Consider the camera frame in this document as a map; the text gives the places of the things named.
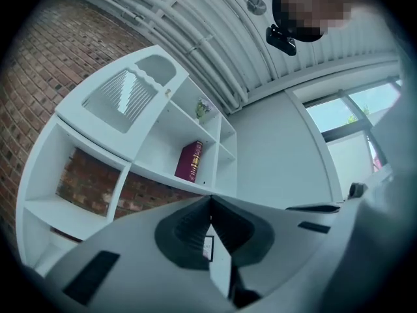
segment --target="black earphone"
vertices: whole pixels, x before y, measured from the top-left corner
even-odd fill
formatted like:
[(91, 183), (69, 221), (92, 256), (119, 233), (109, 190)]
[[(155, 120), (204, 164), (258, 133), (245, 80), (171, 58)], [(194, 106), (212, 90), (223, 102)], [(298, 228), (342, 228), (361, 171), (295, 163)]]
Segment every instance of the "black earphone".
[(283, 8), (281, 0), (272, 0), (272, 14), (276, 25), (272, 24), (266, 29), (266, 42), (287, 55), (297, 53), (294, 39), (315, 42), (323, 35), (318, 28), (297, 26), (295, 20), (290, 19), (288, 12)]

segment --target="white wall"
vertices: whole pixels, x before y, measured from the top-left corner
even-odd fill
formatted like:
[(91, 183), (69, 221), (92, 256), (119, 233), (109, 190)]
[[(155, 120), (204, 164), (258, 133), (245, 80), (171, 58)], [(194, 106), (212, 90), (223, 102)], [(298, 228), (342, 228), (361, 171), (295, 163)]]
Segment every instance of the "white wall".
[(373, 161), (366, 135), (360, 131), (327, 144), (344, 198), (353, 182), (364, 182), (373, 173)]
[(212, 225), (208, 228), (207, 235), (214, 236), (213, 261), (209, 265), (210, 278), (222, 295), (227, 297), (229, 294), (232, 259)]
[(340, 200), (324, 139), (297, 101), (280, 92), (229, 117), (238, 138), (238, 198), (279, 208)]

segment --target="white shelf unit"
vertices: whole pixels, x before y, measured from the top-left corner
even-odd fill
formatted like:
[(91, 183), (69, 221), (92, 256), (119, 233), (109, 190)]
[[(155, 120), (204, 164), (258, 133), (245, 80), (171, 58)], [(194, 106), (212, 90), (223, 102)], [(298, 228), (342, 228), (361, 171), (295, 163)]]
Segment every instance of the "white shelf unit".
[[(56, 194), (65, 165), (75, 148), (120, 171), (106, 216), (82, 209)], [(51, 254), (44, 252), (49, 250), (49, 246), (42, 244), (41, 239), (31, 237), (33, 232), (40, 231), (44, 237), (49, 237), (50, 229), (56, 228), (72, 237), (86, 240), (112, 222), (129, 169), (129, 162), (89, 141), (54, 115), (31, 151), (19, 187), (16, 230), (22, 260), (34, 267), (42, 265), (44, 257), (48, 260), (51, 258)], [(28, 224), (29, 230), (19, 230)]]
[(91, 74), (55, 111), (83, 136), (131, 162), (169, 97), (187, 77), (174, 58), (151, 46)]
[[(150, 91), (136, 91), (143, 82)], [(146, 98), (146, 108), (129, 107), (129, 101), (137, 97)], [(122, 98), (125, 112), (120, 107)], [(40, 133), (22, 174), (16, 208), (22, 262), (45, 275), (77, 245), (51, 232), (52, 228), (86, 240), (111, 223), (130, 171), (196, 194), (235, 197), (236, 132), (214, 105), (202, 120), (195, 121), (199, 98), (210, 101), (157, 46), (120, 58), (78, 85)], [(203, 143), (203, 152), (192, 183), (175, 177), (175, 170), (182, 148), (197, 140)], [(120, 171), (106, 216), (56, 195), (75, 148)]]
[(220, 129), (220, 143), (235, 158), (237, 154), (237, 136), (236, 131), (230, 125), (229, 121), (222, 116), (222, 127)]

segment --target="book spine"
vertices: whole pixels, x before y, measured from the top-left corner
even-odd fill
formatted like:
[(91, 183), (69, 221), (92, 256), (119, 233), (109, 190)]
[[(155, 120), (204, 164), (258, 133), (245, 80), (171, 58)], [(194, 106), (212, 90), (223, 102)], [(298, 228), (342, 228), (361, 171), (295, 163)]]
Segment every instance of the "book spine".
[(175, 176), (189, 182), (195, 182), (202, 151), (203, 144), (199, 141), (184, 147), (178, 161)]

